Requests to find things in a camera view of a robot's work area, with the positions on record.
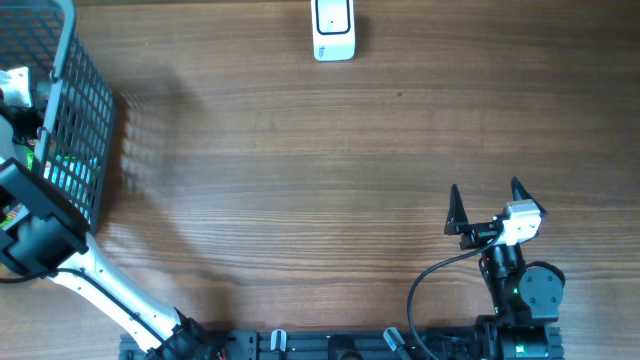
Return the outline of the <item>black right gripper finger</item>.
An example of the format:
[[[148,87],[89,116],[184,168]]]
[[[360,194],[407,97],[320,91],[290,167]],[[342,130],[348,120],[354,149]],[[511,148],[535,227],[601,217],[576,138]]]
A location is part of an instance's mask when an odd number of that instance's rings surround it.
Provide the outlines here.
[[[546,209],[525,189],[517,177],[511,179],[511,192],[514,201],[531,200],[538,207],[542,216],[547,215]]]
[[[464,209],[464,204],[456,184],[451,185],[449,210],[444,226],[445,235],[461,235],[470,230],[470,224]]]

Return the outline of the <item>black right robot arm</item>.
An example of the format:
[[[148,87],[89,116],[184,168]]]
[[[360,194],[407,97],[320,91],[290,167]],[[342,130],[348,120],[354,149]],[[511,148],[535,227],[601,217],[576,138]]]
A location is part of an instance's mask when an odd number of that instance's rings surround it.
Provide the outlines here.
[[[546,210],[517,178],[511,179],[513,199],[488,222],[468,220],[456,185],[451,186],[444,226],[459,235],[462,250],[480,252],[479,270],[491,295],[492,315],[480,315],[474,325],[477,359],[562,359],[558,328],[566,277],[556,266],[526,262],[521,246],[539,235]]]

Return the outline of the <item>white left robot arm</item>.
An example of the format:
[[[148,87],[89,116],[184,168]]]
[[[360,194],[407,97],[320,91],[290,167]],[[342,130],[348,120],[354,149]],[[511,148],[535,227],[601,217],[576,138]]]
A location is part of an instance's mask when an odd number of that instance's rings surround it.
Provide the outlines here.
[[[148,359],[207,359],[206,331],[153,298],[102,252],[77,206],[96,182],[91,160],[64,158],[43,177],[15,156],[25,109],[1,118],[1,206],[21,205],[1,228],[1,262],[13,282],[48,278],[83,296],[123,327]]]

